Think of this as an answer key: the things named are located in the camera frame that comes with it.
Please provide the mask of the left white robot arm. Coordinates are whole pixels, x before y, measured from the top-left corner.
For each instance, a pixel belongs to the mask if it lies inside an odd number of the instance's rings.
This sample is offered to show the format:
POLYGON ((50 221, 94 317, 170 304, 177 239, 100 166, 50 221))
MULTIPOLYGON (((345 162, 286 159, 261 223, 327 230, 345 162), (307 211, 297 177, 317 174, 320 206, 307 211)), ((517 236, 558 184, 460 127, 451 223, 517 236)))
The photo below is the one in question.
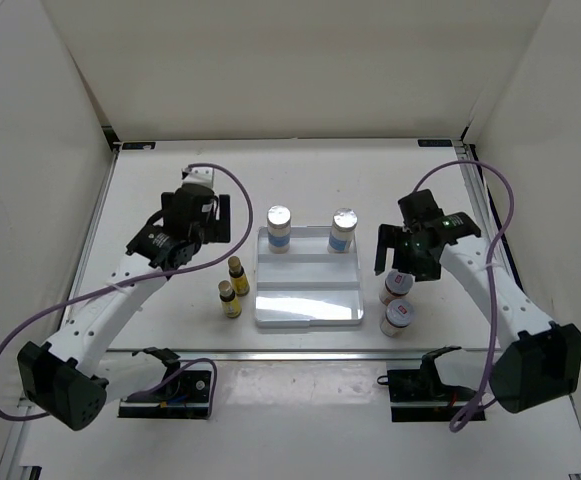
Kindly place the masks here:
POLYGON ((87 427, 116 399, 149 392, 176 395, 181 365, 167 348, 148 347, 124 360, 104 358, 112 341, 173 272, 208 243, 231 239, 227 194, 185 184, 161 195, 161 208, 126 247, 109 279, 111 290, 84 303, 42 345, 27 342, 17 355, 29 400, 73 431, 87 427))

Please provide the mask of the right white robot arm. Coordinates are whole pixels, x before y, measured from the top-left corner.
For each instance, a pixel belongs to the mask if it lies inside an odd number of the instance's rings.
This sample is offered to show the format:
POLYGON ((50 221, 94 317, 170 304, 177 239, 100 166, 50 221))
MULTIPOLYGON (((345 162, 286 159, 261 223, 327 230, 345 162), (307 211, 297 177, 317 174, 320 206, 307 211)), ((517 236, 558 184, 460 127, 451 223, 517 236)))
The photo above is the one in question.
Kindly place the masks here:
POLYGON ((536 306, 507 272, 487 261, 488 242, 464 212, 445 214, 430 190, 398 202, 403 225, 378 228, 374 271, 391 266, 415 281, 449 272, 496 330, 502 354, 488 384, 497 402, 519 413, 574 393, 581 368, 581 331, 536 306))

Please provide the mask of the blue label shaker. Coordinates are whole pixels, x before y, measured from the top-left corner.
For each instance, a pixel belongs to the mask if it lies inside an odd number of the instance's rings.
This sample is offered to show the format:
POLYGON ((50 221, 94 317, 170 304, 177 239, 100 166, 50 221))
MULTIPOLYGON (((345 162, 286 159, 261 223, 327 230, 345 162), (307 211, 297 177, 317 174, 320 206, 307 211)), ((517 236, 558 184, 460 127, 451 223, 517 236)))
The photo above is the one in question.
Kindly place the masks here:
POLYGON ((357 223, 357 215, 351 208, 336 210, 332 217, 328 251, 331 253, 347 253, 354 240, 357 223))
POLYGON ((282 205, 274 205, 267 212, 268 247, 272 253, 289 250, 291 236, 291 212, 282 205))

